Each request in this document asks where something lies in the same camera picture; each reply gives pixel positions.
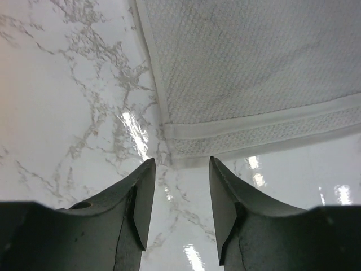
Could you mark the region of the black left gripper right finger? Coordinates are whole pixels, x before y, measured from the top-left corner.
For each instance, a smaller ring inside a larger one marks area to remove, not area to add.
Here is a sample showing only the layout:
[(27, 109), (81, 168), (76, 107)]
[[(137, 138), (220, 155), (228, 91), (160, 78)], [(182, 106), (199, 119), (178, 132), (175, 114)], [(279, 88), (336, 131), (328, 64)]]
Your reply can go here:
[(359, 270), (360, 207), (305, 210), (272, 198), (209, 160), (220, 266), (225, 270)]

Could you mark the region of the grey terry towel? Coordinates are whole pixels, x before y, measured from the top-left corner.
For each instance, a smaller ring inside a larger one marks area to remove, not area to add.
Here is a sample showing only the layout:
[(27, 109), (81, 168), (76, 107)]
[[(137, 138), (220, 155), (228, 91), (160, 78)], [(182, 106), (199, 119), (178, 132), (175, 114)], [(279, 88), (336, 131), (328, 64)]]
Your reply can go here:
[(360, 132), (359, 1), (138, 1), (171, 164)]

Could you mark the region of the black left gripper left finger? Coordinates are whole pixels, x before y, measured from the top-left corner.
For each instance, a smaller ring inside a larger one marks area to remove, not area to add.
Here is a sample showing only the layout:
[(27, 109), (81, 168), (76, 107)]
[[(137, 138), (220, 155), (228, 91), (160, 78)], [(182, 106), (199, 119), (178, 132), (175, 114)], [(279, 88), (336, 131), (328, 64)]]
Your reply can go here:
[(2, 270), (139, 270), (147, 248), (156, 163), (68, 209), (1, 203)]

